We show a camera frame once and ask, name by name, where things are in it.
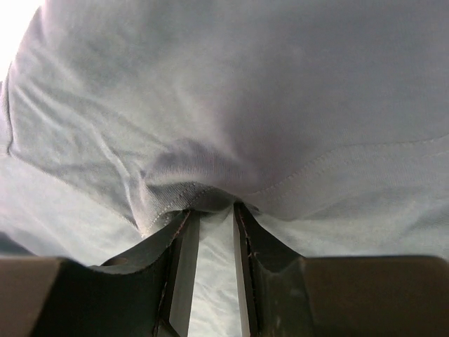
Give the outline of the blue-grey t shirt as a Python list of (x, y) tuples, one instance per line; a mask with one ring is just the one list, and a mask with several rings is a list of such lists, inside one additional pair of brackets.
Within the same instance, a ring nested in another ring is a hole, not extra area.
[(46, 1), (1, 84), (1, 255), (204, 212), (190, 336), (240, 336), (231, 207), (306, 256), (448, 257), (447, 1)]

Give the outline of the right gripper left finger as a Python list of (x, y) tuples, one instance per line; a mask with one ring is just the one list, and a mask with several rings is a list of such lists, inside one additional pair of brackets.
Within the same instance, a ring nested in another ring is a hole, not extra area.
[(199, 250), (199, 215), (163, 229), (100, 266), (121, 276), (106, 336), (187, 336)]

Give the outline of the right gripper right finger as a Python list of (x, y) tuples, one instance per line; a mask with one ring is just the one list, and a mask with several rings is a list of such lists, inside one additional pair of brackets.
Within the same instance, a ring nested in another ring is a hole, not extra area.
[(234, 205), (234, 255), (243, 336), (304, 336), (300, 254)]

